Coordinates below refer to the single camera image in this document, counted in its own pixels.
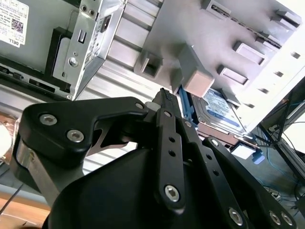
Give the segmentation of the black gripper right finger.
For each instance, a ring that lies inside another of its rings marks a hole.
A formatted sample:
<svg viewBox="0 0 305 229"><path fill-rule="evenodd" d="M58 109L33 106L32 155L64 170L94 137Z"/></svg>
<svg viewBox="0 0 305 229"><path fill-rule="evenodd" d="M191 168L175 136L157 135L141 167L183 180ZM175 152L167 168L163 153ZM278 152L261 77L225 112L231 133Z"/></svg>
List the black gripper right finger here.
<svg viewBox="0 0 305 229"><path fill-rule="evenodd" d="M189 170L195 216L202 229L295 229L294 218L217 140L201 140L182 119L175 95L166 104L176 115Z"/></svg>

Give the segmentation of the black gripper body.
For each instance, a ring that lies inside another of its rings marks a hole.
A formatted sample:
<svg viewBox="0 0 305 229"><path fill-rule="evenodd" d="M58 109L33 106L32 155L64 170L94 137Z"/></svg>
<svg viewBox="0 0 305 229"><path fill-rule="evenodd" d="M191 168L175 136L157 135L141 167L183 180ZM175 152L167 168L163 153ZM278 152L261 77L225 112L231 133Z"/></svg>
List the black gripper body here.
<svg viewBox="0 0 305 229"><path fill-rule="evenodd" d="M55 200L45 229L225 229L204 182L181 163L185 209L169 212L156 195L156 154L133 150L72 182Z"/></svg>

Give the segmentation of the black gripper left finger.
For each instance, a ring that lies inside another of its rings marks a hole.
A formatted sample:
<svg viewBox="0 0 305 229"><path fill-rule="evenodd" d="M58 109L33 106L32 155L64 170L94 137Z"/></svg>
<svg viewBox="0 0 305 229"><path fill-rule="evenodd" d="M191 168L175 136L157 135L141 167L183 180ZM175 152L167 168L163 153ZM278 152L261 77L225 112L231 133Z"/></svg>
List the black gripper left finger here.
<svg viewBox="0 0 305 229"><path fill-rule="evenodd" d="M156 154L158 201L185 208L181 136L161 89L151 104L134 97L34 104L21 116L13 149L15 177L53 206L72 182L133 150Z"/></svg>

